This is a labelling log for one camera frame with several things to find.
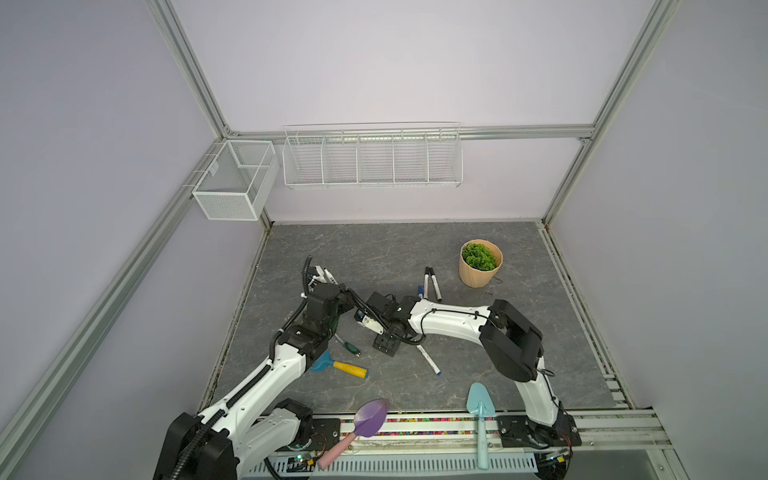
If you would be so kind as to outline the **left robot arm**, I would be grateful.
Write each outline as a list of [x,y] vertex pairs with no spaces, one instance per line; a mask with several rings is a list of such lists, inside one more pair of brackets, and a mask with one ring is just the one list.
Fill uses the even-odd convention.
[[276,408],[259,417],[327,351],[340,316],[354,307],[344,285],[305,290],[299,307],[270,340],[267,357],[233,390],[169,426],[155,479],[240,479],[298,435],[303,410]]

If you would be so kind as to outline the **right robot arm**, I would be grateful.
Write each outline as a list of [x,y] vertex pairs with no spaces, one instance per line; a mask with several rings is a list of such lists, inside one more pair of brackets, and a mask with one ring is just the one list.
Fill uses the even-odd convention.
[[575,419],[549,381],[543,334],[514,306],[496,299],[489,306],[455,306],[418,296],[400,300],[378,292],[356,308],[355,320],[377,333],[378,349],[392,356],[401,344],[418,345],[446,336],[483,347],[495,369],[512,380],[525,414],[499,420],[502,445],[538,450],[582,444]]

